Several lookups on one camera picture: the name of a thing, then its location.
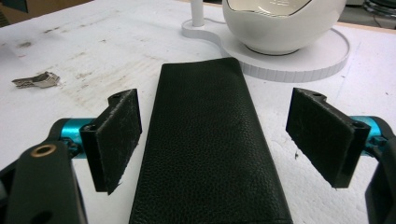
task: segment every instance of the metal rod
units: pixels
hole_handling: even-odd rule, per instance
[[[204,26],[204,1],[191,0],[192,26]]]

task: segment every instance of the table surface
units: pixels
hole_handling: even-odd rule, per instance
[[[220,7],[207,18],[223,21]],[[113,93],[137,88],[139,145],[116,191],[94,191],[86,160],[73,160],[90,223],[127,223],[163,63],[220,58],[219,48],[181,35],[190,4],[175,0],[96,0],[0,29],[0,169],[44,140],[61,118],[94,118]],[[351,42],[346,67],[309,83],[245,76],[295,223],[367,223],[364,191],[377,162],[361,157],[348,189],[332,189],[285,131],[293,87],[318,91],[348,115],[378,116],[396,127],[396,34],[338,23]],[[57,87],[17,89],[15,78],[49,71]]]

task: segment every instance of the textured leather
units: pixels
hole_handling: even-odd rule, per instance
[[[163,65],[130,223],[292,223],[236,59]]]

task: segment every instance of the white bowl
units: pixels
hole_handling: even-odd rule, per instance
[[[329,31],[346,0],[223,0],[222,4],[230,31],[249,49],[283,55]]]

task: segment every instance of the key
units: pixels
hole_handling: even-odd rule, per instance
[[[39,87],[39,88],[47,88],[51,86],[56,86],[59,82],[59,77],[51,72],[45,72],[36,77],[27,77],[27,78],[18,78],[12,80],[12,82],[19,89],[28,88],[28,87]]]

